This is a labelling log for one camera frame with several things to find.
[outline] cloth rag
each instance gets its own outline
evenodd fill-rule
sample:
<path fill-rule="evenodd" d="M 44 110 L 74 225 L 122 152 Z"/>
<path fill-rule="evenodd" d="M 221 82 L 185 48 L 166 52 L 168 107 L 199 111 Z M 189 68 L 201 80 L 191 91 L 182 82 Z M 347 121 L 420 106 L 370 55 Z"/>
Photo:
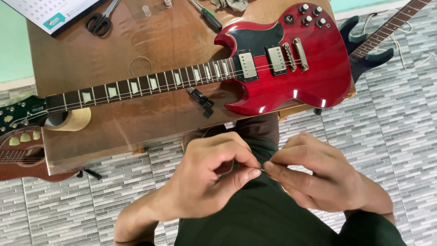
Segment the cloth rag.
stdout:
<path fill-rule="evenodd" d="M 243 12 L 247 8 L 248 0 L 210 0 L 215 8 L 224 8 L 229 6 L 233 11 Z"/>

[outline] wooden table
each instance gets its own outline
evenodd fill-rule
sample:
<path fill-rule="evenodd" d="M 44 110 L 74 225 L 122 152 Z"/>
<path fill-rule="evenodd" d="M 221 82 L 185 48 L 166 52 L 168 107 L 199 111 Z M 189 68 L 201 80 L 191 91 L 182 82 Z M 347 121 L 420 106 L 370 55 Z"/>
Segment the wooden table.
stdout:
<path fill-rule="evenodd" d="M 216 18 L 227 26 L 236 21 L 272 23 L 290 5 L 299 0 L 249 0 L 243 13 L 230 8 L 219 10 Z M 331 17 L 328 0 L 312 0 Z M 202 1 L 214 9 L 209 1 Z M 109 2 L 97 11 L 102 13 Z M 152 16 L 146 17 L 142 6 Z M 122 0 L 111 15 L 113 28 L 107 36 L 92 36 L 84 27 L 84 18 L 67 31 L 52 38 L 28 22 L 32 60 L 38 95 L 45 97 L 130 78 L 128 64 L 135 76 L 144 76 L 179 67 L 228 58 L 230 52 L 213 44 L 215 33 L 199 17 L 188 0 L 173 1 L 165 8 L 162 0 Z M 215 103 L 214 114 L 206 119 L 203 109 L 186 90 L 115 102 L 91 108 L 91 121 L 77 132 L 43 130 L 44 145 L 51 174 L 80 167 L 87 160 L 126 153 L 164 136 L 242 119 L 223 105 L 236 102 L 239 92 L 229 83 L 197 87 Z M 301 107 L 289 100 L 278 109 Z"/>

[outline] brown pants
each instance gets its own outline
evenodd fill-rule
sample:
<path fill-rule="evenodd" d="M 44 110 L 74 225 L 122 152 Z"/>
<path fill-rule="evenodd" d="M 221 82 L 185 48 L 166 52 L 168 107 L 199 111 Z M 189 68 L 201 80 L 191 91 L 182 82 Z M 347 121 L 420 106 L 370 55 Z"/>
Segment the brown pants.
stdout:
<path fill-rule="evenodd" d="M 219 125 L 189 133 L 184 137 L 184 149 L 193 139 L 212 137 L 229 131 L 235 131 L 242 138 L 260 137 L 272 140 L 276 145 L 279 144 L 279 120 L 277 113 L 273 112 L 238 120 L 236 126 L 232 129 L 226 129 L 225 125 Z"/>

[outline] guitar neck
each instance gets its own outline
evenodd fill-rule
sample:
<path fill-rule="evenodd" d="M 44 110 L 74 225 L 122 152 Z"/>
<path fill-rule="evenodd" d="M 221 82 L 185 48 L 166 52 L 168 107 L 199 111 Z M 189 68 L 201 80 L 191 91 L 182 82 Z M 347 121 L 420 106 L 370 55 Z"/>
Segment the guitar neck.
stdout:
<path fill-rule="evenodd" d="M 429 4 L 431 0 L 411 0 L 399 12 L 391 17 L 384 25 L 372 33 L 365 42 L 359 45 L 350 55 L 350 61 L 355 61 L 367 55 L 413 15 Z"/>
<path fill-rule="evenodd" d="M 23 159 L 27 150 L 0 150 L 0 163 L 16 163 Z"/>
<path fill-rule="evenodd" d="M 174 91 L 237 77 L 232 58 L 117 81 L 46 98 L 48 112 L 63 112 Z"/>

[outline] scissors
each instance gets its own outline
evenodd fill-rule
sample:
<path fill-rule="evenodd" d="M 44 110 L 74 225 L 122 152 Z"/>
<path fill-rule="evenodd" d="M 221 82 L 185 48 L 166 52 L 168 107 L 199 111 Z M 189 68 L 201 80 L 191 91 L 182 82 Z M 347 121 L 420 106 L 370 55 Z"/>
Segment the scissors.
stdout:
<path fill-rule="evenodd" d="M 88 29 L 88 31 L 97 37 L 106 35 L 111 28 L 111 20 L 109 19 L 109 15 L 119 2 L 120 0 L 113 0 L 103 14 L 93 14 L 85 24 L 85 27 Z"/>

